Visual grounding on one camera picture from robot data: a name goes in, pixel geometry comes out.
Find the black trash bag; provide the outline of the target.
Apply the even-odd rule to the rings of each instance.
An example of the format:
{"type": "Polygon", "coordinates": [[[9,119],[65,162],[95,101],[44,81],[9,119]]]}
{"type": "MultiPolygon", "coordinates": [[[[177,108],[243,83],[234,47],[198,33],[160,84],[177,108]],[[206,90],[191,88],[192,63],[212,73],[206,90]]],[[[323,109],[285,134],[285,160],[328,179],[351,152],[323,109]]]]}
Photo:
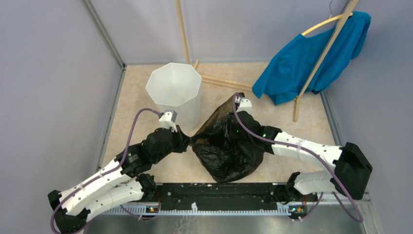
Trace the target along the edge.
{"type": "Polygon", "coordinates": [[[265,144],[247,133],[233,114],[234,97],[221,104],[191,137],[190,145],[212,178],[229,183],[252,174],[262,163],[265,144]]]}

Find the white plastic trash bin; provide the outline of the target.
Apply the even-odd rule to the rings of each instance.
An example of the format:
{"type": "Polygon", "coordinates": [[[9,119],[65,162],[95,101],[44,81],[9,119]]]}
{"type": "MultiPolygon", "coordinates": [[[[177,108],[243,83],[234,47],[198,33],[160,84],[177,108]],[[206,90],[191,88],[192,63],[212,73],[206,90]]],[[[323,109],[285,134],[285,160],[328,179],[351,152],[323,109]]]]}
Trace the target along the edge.
{"type": "Polygon", "coordinates": [[[202,78],[192,65],[171,62],[151,73],[146,91],[161,112],[174,110],[175,123],[191,131],[200,120],[201,85],[202,78]]]}

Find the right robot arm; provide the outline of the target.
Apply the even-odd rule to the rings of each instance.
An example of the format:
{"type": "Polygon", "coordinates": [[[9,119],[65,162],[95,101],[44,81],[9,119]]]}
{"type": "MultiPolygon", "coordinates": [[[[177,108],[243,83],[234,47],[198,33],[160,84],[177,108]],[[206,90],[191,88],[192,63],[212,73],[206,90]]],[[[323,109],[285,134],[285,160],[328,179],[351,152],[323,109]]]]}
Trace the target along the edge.
{"type": "Polygon", "coordinates": [[[240,111],[232,118],[238,134],[264,147],[273,155],[289,156],[314,164],[320,170],[293,173],[286,186],[286,196],[292,201],[304,195],[335,192],[353,200],[364,196],[373,167],[354,143],[344,146],[325,145],[293,136],[279,128],[260,125],[249,113],[240,111]]]}

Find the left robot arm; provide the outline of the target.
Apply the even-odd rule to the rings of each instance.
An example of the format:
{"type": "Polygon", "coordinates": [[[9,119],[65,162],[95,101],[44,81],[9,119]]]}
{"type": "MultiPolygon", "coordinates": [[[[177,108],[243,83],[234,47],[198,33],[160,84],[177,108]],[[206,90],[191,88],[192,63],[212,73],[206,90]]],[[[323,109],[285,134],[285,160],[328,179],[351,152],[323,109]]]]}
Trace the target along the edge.
{"type": "Polygon", "coordinates": [[[65,191],[48,194],[53,209],[50,227],[56,234],[76,234],[99,214],[130,201],[151,201],[157,185],[147,174],[171,153],[183,153],[190,137],[178,127],[158,128],[145,140],[127,145],[107,166],[65,191]]]}

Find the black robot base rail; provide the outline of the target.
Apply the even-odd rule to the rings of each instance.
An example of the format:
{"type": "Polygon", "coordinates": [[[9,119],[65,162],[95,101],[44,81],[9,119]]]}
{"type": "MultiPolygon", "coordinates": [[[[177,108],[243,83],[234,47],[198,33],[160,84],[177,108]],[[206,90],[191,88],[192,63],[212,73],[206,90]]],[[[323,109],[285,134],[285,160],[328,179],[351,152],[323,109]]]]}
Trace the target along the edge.
{"type": "Polygon", "coordinates": [[[152,198],[138,204],[160,205],[162,211],[274,211],[281,205],[318,200],[317,194],[301,195],[283,183],[163,183],[152,198]]]}

